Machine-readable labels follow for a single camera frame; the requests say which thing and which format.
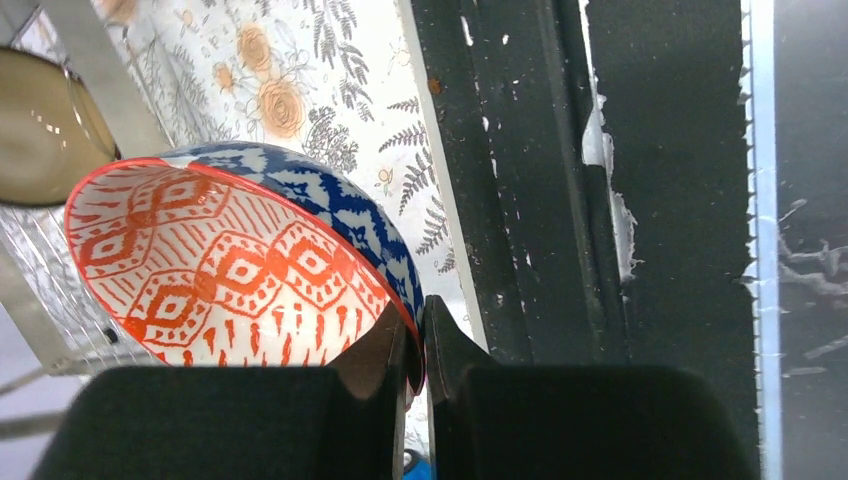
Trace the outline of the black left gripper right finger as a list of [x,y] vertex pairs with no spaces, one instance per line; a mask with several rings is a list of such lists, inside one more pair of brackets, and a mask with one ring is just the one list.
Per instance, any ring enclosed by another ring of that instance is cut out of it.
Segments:
[[437,479],[752,479],[723,405],[657,366],[497,362],[436,295],[424,307]]

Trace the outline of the blue white zigzag bowl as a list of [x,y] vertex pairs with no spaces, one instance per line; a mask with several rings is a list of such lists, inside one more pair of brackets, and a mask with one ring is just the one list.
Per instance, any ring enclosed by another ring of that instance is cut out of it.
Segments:
[[172,366],[330,363],[388,306],[424,385],[424,295],[384,209],[292,150],[227,141],[120,160],[66,202],[71,257],[119,328]]

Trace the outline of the steel two-tier dish rack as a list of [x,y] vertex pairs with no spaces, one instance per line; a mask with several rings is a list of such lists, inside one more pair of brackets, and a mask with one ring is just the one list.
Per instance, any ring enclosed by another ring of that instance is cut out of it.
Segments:
[[[69,69],[92,96],[119,153],[171,147],[141,78],[148,1],[5,1],[1,49]],[[1,435],[54,430],[82,385],[101,371],[152,365],[81,280],[64,230],[65,204],[1,202]]]

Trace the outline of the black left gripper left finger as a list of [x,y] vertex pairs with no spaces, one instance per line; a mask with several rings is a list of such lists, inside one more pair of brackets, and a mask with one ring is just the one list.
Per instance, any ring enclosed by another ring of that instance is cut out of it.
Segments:
[[75,398],[37,479],[397,479],[406,329],[388,306],[322,367],[121,367]]

